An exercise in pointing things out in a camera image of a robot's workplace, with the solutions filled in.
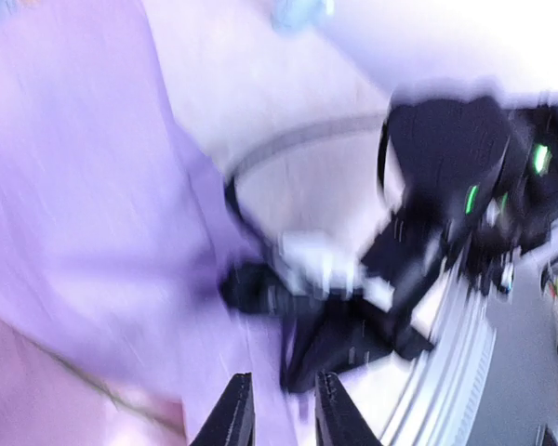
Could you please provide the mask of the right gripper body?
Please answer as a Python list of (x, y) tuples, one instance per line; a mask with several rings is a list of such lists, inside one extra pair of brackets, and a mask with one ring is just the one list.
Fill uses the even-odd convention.
[(319, 372), (343, 374), (392, 353), (406, 361), (434, 349), (411, 325), (388, 332), (386, 314), (358, 288), (349, 300), (327, 300), (292, 293), (267, 264), (246, 262), (231, 269), (220, 284), (227, 307), (251, 316), (280, 319), (280, 386), (290, 394), (312, 389)]

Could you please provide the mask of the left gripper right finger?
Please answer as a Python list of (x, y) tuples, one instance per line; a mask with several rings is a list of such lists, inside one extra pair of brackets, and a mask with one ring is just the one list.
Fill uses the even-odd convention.
[(316, 444), (323, 446), (379, 446), (379, 440), (334, 373), (315, 378)]

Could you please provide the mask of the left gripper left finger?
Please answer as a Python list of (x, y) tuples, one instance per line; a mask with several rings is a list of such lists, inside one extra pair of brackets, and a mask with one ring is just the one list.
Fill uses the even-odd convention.
[(191, 446), (252, 446), (254, 443), (252, 373), (235, 374)]

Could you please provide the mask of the purple wrapping paper sheet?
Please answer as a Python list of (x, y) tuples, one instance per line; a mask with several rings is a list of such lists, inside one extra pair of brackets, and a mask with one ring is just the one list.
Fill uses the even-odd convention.
[(252, 373), (257, 444), (296, 443), (279, 325), (219, 296), (253, 253), (222, 192), (174, 120), (141, 2), (0, 19), (0, 445), (146, 441), (33, 341), (189, 436)]

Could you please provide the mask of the pink fake rose bunch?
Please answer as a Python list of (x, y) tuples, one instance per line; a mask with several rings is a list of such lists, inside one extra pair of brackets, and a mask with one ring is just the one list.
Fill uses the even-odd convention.
[(49, 349), (41, 346), (40, 344), (37, 344), (34, 341), (32, 342), (32, 344), (40, 351), (47, 354), (50, 359), (59, 363), (69, 373), (79, 378), (90, 388), (97, 391), (101, 395), (107, 397), (115, 406), (121, 406), (122, 408), (130, 411), (134, 415), (138, 415), (139, 417), (142, 417), (143, 419), (148, 420), (149, 422), (162, 426), (165, 429), (174, 432), (175, 434), (183, 438), (186, 438), (186, 429), (184, 426), (181, 426), (180, 424), (172, 423), (168, 419), (164, 418), (162, 415), (156, 414), (155, 412), (150, 412), (144, 406), (139, 406), (137, 404), (131, 403), (129, 400), (124, 399), (120, 393), (111, 390), (103, 382), (95, 379), (90, 374), (85, 373), (84, 371), (82, 371), (81, 369), (74, 366), (66, 359), (64, 359), (59, 354), (50, 351)]

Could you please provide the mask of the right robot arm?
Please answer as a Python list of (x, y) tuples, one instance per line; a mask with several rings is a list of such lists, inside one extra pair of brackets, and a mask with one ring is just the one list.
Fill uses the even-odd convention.
[[(236, 184), (256, 165), (307, 142), (375, 130), (377, 182), (393, 152), (405, 192), (361, 257), (338, 258), (309, 239), (274, 241), (242, 212)], [(432, 97), (303, 126), (243, 158), (224, 199), (261, 259), (231, 269), (221, 295), (230, 308), (283, 321), (280, 385), (302, 394), (319, 373), (431, 351), (411, 320), (445, 271), (458, 268), (483, 295), (511, 291), (514, 255), (546, 243), (558, 220), (558, 103)]]

